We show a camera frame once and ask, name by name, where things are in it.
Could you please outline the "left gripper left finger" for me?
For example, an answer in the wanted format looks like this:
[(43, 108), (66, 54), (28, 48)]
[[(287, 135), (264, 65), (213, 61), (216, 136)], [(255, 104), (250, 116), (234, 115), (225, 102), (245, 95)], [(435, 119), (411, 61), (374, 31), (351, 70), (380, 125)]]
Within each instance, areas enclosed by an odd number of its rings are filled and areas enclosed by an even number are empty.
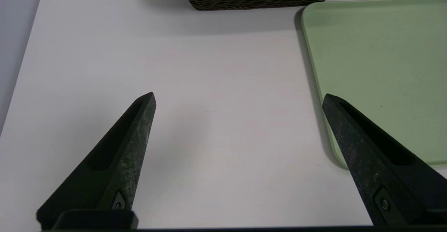
[(38, 209), (42, 230), (135, 230), (132, 211), (156, 101), (137, 98)]

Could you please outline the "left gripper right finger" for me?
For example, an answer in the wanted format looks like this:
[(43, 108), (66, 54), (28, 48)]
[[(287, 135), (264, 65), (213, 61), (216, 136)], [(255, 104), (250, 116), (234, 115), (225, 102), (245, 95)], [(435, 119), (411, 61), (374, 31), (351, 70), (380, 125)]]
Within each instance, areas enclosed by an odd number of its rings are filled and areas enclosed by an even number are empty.
[(446, 226), (445, 177), (341, 97), (322, 108), (374, 226)]

